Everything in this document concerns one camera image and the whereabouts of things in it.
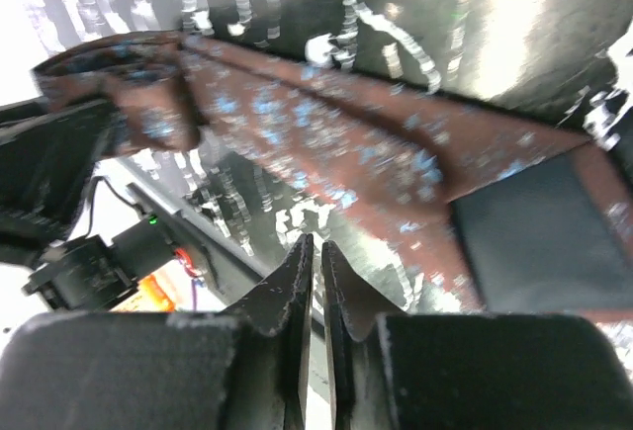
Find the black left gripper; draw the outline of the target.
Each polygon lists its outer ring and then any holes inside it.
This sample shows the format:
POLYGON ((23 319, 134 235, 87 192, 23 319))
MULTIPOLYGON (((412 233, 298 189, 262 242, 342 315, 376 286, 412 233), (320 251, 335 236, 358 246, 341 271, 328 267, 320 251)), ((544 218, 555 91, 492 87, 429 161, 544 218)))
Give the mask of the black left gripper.
POLYGON ((92 99, 59 112, 37 101, 1 110, 1 261, 34 267, 75 227, 118 109, 92 99))

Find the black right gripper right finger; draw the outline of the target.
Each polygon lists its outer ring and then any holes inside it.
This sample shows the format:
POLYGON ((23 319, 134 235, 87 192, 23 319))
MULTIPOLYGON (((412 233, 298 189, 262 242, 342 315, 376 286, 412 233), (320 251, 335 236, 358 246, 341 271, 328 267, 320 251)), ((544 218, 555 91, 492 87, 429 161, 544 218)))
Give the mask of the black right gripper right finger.
POLYGON ((407 314, 321 253, 337 429, 628 429, 632 386, 589 321, 407 314))

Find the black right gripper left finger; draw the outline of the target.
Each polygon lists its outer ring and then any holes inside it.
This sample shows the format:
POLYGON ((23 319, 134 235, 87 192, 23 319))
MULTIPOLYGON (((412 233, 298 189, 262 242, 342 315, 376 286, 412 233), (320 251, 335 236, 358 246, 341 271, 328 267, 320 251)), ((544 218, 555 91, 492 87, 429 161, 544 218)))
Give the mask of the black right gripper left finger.
POLYGON ((5 429, 302 429, 314 240, 220 312, 49 312, 1 357, 5 429))

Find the brown tie with blue flowers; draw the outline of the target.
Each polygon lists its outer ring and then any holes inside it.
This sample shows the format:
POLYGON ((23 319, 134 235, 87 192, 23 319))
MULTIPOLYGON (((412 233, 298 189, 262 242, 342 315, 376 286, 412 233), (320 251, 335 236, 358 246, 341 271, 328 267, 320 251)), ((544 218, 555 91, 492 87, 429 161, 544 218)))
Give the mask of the brown tie with blue flowers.
POLYGON ((113 156, 228 148, 320 196, 468 308, 632 316, 632 198, 580 133, 199 35, 84 43, 34 70, 54 111, 111 101, 113 156))

